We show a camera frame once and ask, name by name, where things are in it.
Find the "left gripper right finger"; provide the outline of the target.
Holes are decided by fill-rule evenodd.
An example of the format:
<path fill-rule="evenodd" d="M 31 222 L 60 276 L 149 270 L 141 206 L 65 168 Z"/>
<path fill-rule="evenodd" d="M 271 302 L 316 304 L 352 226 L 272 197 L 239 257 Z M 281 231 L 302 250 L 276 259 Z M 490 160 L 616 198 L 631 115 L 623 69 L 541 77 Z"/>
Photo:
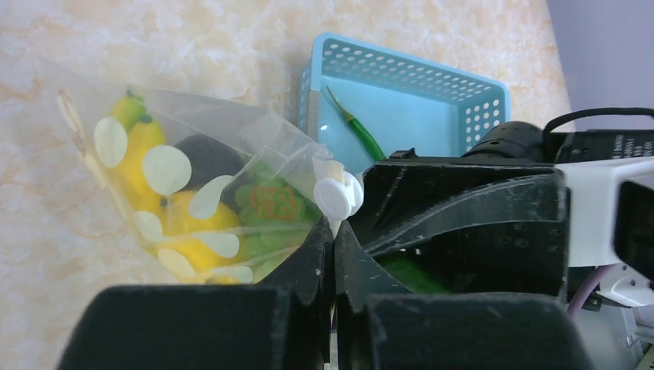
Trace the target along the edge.
<path fill-rule="evenodd" d="M 590 369 L 564 308 L 540 294 L 414 294 L 343 223 L 334 241 L 340 369 Z"/>

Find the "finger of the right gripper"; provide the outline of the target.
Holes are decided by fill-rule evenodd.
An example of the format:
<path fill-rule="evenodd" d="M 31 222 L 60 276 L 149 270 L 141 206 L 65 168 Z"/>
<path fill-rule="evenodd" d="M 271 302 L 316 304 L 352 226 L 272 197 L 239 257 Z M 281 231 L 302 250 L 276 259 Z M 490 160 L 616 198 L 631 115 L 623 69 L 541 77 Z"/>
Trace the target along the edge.
<path fill-rule="evenodd" d="M 350 218 L 374 258 L 412 259 L 447 290 L 565 295 L 568 189 L 524 160 L 388 159 L 364 174 Z"/>

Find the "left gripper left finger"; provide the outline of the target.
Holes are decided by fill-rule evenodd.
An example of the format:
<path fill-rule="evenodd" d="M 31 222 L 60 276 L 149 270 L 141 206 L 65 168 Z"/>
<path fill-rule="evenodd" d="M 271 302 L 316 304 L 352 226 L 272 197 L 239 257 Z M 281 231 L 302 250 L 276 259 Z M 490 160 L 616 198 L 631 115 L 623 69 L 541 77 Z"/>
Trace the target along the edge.
<path fill-rule="evenodd" d="M 332 231 L 252 285 L 120 285 L 90 302 L 60 369 L 321 369 L 329 360 Z"/>

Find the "green cucumber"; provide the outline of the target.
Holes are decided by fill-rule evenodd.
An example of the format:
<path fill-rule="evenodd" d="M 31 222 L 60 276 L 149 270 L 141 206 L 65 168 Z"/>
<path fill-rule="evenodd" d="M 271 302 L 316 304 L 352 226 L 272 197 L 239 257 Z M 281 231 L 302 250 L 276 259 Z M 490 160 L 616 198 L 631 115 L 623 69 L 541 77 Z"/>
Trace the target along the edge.
<path fill-rule="evenodd" d="M 405 254 L 390 254 L 376 261 L 398 282 L 417 294 L 449 294 L 436 278 L 422 270 Z"/>

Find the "green grapes bunch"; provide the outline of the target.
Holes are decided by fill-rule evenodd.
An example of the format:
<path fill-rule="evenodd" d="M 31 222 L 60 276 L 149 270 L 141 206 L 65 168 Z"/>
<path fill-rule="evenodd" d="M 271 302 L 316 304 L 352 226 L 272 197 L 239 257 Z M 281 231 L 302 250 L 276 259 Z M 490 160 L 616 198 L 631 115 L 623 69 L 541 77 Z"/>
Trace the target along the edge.
<path fill-rule="evenodd" d="M 244 233 L 236 260 L 258 283 L 305 241 L 322 217 L 317 206 L 262 164 L 240 173 L 222 200 L 241 220 Z"/>

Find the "yellow mango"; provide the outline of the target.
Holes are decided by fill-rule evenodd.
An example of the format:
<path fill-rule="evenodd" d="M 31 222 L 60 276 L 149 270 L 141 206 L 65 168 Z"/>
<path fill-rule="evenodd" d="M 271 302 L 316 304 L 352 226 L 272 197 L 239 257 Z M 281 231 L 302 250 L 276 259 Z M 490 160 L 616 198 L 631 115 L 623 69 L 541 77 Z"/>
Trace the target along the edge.
<path fill-rule="evenodd" d="M 208 218 L 193 216 L 195 192 L 174 193 L 161 199 L 157 216 L 164 240 L 155 244 L 159 262 L 184 283 L 205 283 L 214 269 L 236 263 L 241 238 L 232 231 L 241 226 L 238 216 L 220 203 Z"/>

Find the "clear dotted zip bag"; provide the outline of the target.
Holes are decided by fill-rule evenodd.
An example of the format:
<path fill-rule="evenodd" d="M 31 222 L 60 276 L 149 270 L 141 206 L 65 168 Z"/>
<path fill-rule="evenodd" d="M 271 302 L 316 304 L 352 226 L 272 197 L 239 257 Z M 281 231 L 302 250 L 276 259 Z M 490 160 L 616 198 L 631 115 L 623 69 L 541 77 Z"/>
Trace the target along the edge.
<path fill-rule="evenodd" d="M 256 284 L 364 199 L 322 144 L 264 109 L 88 82 L 57 92 L 81 160 L 143 248 L 190 284 Z"/>

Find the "thin green chili pepper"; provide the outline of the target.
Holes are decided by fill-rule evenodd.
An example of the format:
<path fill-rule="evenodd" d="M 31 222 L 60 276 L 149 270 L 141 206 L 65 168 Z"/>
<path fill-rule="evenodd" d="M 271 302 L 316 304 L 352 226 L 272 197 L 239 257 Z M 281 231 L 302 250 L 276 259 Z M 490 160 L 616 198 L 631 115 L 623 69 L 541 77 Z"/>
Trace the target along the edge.
<path fill-rule="evenodd" d="M 373 137 L 373 135 L 367 130 L 367 128 L 364 127 L 364 125 L 356 117 L 354 117 L 354 115 L 352 115 L 348 110 L 346 110 L 342 106 L 342 104 L 334 96 L 329 86 L 326 86 L 326 91 L 328 92 L 331 100 L 335 103 L 335 106 L 337 107 L 343 121 L 350 129 L 354 137 L 363 146 L 368 156 L 373 161 L 384 160 L 386 156 L 382 151 L 381 146 L 377 143 L 376 139 Z"/>

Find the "blue plastic basket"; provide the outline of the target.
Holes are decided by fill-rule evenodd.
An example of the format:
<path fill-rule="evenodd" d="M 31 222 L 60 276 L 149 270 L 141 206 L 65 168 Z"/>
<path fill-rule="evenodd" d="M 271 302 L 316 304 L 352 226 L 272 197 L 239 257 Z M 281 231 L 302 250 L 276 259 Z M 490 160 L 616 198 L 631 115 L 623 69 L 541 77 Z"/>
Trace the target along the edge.
<path fill-rule="evenodd" d="M 511 118 L 501 82 L 342 35 L 313 42 L 298 93 L 298 128 L 325 144 L 347 170 L 373 164 L 341 117 L 345 109 L 385 154 L 458 157 Z"/>

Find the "purple eggplant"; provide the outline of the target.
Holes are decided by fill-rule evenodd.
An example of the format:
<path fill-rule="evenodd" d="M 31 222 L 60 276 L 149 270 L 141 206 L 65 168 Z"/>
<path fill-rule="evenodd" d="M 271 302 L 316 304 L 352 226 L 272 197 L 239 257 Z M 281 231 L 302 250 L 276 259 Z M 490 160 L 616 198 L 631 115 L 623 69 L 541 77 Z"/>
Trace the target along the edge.
<path fill-rule="evenodd" d="M 202 133 L 188 136 L 174 145 L 191 164 L 191 176 L 182 190 L 198 190 L 215 177 L 237 174 L 243 159 L 230 146 Z"/>

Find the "yellow banana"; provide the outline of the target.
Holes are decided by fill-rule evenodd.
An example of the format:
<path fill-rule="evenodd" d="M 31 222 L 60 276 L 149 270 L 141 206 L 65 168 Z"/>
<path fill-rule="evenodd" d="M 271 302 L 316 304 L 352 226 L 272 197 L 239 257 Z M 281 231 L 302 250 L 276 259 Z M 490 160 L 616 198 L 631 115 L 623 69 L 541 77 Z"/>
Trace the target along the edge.
<path fill-rule="evenodd" d="M 155 146 L 167 142 L 156 119 L 147 113 L 142 96 L 128 89 L 111 110 L 127 133 L 126 153 L 120 163 L 110 170 L 112 181 L 122 190 L 135 211 L 157 213 L 162 196 L 154 192 L 143 175 L 143 158 Z"/>

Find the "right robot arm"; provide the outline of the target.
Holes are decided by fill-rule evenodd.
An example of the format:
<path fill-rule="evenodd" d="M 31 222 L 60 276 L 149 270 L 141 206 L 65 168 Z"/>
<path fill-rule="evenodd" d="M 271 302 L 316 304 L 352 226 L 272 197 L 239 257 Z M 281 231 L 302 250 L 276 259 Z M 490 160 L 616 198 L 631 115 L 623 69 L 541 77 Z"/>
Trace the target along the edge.
<path fill-rule="evenodd" d="M 510 121 L 460 157 L 397 151 L 364 175 L 350 225 L 361 248 L 409 290 L 525 292 L 564 297 L 571 269 L 608 265 L 597 288 L 653 288 L 653 132 L 560 127 L 596 116 L 652 117 L 601 108 L 539 128 Z"/>

